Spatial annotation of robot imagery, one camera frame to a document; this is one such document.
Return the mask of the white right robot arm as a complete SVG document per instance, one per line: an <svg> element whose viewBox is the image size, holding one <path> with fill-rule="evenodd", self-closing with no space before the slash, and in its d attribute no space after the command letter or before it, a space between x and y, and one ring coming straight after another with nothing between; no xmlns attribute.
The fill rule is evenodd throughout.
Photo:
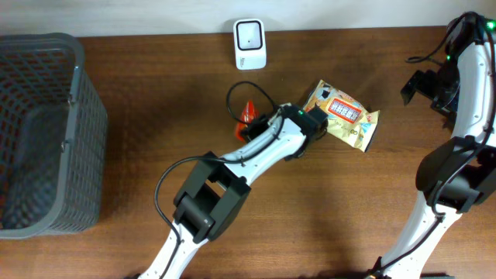
<svg viewBox="0 0 496 279"><path fill-rule="evenodd" d="M396 244L367 278L420 278L448 228L495 190L495 21L465 12L437 46L438 71L416 71L401 90L408 104L419 93L446 117L450 139L419 164L413 212Z"/></svg>

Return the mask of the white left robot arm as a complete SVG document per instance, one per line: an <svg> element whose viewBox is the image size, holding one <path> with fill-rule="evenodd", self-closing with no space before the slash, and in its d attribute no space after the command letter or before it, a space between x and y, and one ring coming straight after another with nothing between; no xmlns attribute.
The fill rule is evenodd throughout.
<svg viewBox="0 0 496 279"><path fill-rule="evenodd" d="M170 233L152 264L136 278L179 278L198 250L218 239L233 223L247 200L252 183L280 160L301 157L325 133L327 114L318 107L305 111L291 103L275 114L254 119L245 128L245 146L217 157L208 152L168 167L195 166L175 195L175 211L165 222Z"/></svg>

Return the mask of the red snack packet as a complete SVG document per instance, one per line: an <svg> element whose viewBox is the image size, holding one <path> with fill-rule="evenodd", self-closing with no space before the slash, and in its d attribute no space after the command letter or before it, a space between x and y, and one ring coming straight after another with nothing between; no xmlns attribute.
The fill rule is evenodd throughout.
<svg viewBox="0 0 496 279"><path fill-rule="evenodd" d="M259 116L259 112L256 109L253 101L249 100L246 103L244 109L242 110L241 116L239 117L241 122L238 122L236 124L235 136L238 140L240 140L241 142L245 142L245 139L241 135L241 131L245 129L248 126L248 124L251 123L258 116Z"/></svg>

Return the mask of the yellow snack bag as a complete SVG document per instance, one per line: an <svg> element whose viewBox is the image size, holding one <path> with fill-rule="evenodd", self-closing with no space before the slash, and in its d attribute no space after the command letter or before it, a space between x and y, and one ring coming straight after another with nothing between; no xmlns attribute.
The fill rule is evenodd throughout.
<svg viewBox="0 0 496 279"><path fill-rule="evenodd" d="M303 109L319 107L327 114L327 133L351 147L366 152L379 123L380 110L369 112L355 98L320 80Z"/></svg>

